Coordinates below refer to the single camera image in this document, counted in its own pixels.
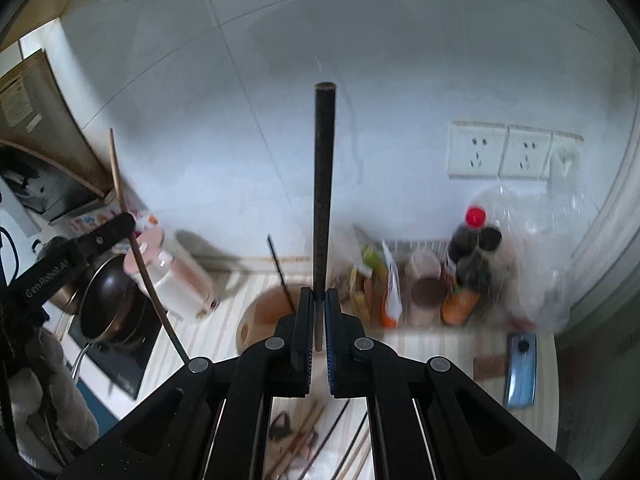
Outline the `dark brown chopstick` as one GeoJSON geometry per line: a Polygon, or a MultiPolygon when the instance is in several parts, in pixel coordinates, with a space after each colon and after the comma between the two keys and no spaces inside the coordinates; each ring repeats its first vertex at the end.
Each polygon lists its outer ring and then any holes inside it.
{"type": "Polygon", "coordinates": [[[308,460],[302,472],[297,477],[297,480],[304,480],[307,472],[311,470],[312,466],[314,466],[314,463],[316,462],[316,460],[318,460],[318,457],[322,453],[324,447],[333,436],[334,431],[338,426],[338,424],[340,423],[341,419],[343,418],[347,408],[349,407],[350,402],[352,402],[352,399],[348,399],[342,404],[342,407],[338,412],[338,414],[336,415],[336,417],[334,418],[334,421],[332,422],[329,430],[326,432],[326,434],[323,436],[323,439],[317,445],[316,449],[314,450],[314,454],[311,455],[311,459],[308,460]]]}
{"type": "Polygon", "coordinates": [[[277,270],[277,274],[280,280],[280,285],[281,285],[281,289],[283,292],[283,295],[285,296],[286,302],[288,303],[288,307],[290,308],[290,311],[292,313],[295,312],[295,304],[293,302],[293,298],[292,295],[290,293],[290,291],[288,290],[288,285],[286,284],[285,278],[284,278],[284,274],[280,265],[280,260],[278,258],[277,252],[276,252],[276,248],[274,248],[274,244],[273,244],[273,240],[270,234],[267,235],[267,245],[270,251],[270,255],[274,264],[274,267],[277,270]]]}
{"type": "Polygon", "coordinates": [[[336,84],[314,87],[314,348],[323,347],[323,297],[326,291],[335,138],[336,84]]]}

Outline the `beige utensil holder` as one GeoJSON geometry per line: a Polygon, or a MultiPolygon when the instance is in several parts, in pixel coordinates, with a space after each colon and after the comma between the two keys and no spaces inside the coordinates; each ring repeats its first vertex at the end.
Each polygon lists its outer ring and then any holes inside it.
{"type": "MultiPolygon", "coordinates": [[[[288,293],[294,307],[298,305],[299,295],[305,284],[289,284],[288,293]]],[[[276,330],[277,322],[282,316],[293,312],[286,293],[281,286],[274,286],[261,292],[245,309],[240,318],[235,334],[236,350],[242,354],[256,342],[270,338],[276,330]]]]}

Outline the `black frying pan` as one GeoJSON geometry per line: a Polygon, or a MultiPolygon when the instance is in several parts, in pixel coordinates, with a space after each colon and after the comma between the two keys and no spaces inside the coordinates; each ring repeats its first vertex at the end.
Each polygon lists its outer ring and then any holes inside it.
{"type": "Polygon", "coordinates": [[[124,270],[124,255],[112,255],[94,272],[82,300],[79,329],[86,343],[72,366],[78,383],[82,360],[96,346],[128,346],[136,339],[148,297],[124,270]]]}

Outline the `brown lidded jar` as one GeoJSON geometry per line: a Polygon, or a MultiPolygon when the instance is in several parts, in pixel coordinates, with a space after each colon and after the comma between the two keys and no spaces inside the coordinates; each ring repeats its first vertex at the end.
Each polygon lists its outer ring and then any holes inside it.
{"type": "Polygon", "coordinates": [[[437,324],[448,288],[442,263],[426,248],[414,250],[405,267],[408,284],[408,323],[414,327],[437,324]]]}

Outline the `black induction cooktop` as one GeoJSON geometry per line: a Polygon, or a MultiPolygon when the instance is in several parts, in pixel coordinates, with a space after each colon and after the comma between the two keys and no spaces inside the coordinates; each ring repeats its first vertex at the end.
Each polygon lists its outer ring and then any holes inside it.
{"type": "Polygon", "coordinates": [[[160,320],[148,302],[127,341],[123,344],[94,344],[88,349],[81,365],[93,362],[126,396],[136,400],[159,333],[160,320]]]}

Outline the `orange seasoning bottle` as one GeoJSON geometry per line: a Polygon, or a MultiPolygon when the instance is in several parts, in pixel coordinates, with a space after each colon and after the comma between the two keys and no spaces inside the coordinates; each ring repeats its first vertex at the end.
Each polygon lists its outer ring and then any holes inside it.
{"type": "Polygon", "coordinates": [[[442,322],[449,326],[463,325],[471,316],[481,296],[480,292],[454,286],[440,309],[442,322]]]}

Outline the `range hood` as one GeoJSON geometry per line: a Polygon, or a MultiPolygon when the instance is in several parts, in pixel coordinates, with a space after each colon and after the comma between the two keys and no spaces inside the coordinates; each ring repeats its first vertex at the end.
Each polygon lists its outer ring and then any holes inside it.
{"type": "Polygon", "coordinates": [[[113,194],[41,50],[1,78],[1,179],[47,222],[100,208],[113,194]]]}

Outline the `pink white electric kettle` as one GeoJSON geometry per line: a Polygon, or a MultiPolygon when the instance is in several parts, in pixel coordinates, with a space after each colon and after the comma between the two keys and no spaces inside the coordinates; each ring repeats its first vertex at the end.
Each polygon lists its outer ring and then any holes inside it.
{"type": "Polygon", "coordinates": [[[204,320],[217,307],[212,277],[175,237],[158,226],[137,238],[143,262],[164,308],[183,321],[204,320]]]}

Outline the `red cap soy sauce bottle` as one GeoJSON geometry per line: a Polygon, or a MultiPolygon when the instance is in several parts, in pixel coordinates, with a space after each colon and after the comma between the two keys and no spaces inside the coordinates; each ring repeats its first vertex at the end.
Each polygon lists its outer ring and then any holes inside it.
{"type": "Polygon", "coordinates": [[[469,206],[464,220],[452,234],[447,249],[447,262],[456,266],[458,262],[474,252],[480,232],[486,224],[487,214],[484,208],[476,205],[469,206]]]}

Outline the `black cap white bottle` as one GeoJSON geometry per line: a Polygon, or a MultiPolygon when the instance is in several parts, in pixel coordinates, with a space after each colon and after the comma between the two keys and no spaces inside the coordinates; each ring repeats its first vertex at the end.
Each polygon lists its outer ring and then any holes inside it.
{"type": "Polygon", "coordinates": [[[484,292],[491,283],[492,265],[502,239],[502,232],[498,226],[485,226],[480,231],[468,275],[468,284],[476,292],[484,292]]]}

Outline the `brown card label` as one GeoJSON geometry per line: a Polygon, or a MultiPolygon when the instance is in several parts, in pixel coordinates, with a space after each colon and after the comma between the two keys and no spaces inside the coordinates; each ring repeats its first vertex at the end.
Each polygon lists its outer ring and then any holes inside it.
{"type": "Polygon", "coordinates": [[[473,378],[477,382],[503,377],[506,374],[506,356],[476,356],[473,359],[473,378]]]}

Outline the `blue smartphone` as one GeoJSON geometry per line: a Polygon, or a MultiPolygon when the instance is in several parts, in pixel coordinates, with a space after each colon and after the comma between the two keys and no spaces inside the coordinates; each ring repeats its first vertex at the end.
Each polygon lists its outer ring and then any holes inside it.
{"type": "Polygon", "coordinates": [[[537,337],[533,333],[510,333],[506,340],[506,382],[503,405],[529,408],[537,387],[537,337]]]}

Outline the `clear plastic bag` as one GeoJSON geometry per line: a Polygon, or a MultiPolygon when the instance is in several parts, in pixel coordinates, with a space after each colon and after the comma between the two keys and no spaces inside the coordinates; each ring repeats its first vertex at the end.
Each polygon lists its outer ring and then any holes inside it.
{"type": "Polygon", "coordinates": [[[482,319],[516,330],[559,333],[570,318],[574,252],[592,209],[579,151],[561,148],[551,156],[544,190],[518,193],[500,185],[477,196],[476,203],[502,234],[488,257],[491,284],[482,319]]]}

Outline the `colorful wall sticker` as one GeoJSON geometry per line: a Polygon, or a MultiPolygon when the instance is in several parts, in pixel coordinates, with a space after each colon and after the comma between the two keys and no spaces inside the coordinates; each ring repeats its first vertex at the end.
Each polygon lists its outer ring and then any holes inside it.
{"type": "MultiPolygon", "coordinates": [[[[160,224],[157,216],[152,213],[145,205],[136,200],[126,199],[127,212],[134,220],[134,235],[139,236],[143,231],[154,228],[160,224]]],[[[105,206],[75,214],[72,218],[63,222],[66,228],[70,229],[74,235],[87,234],[102,224],[110,221],[122,214],[122,207],[117,200],[112,200],[105,206]]]]}

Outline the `white wall socket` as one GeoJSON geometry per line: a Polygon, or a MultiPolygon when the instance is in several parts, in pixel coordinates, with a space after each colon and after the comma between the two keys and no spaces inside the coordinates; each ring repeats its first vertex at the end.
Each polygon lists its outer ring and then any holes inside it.
{"type": "Polygon", "coordinates": [[[508,128],[487,122],[453,122],[449,130],[447,174],[450,178],[496,178],[508,128]]]}
{"type": "Polygon", "coordinates": [[[551,141],[549,130],[509,126],[498,176],[501,179],[540,179],[551,141]]]}

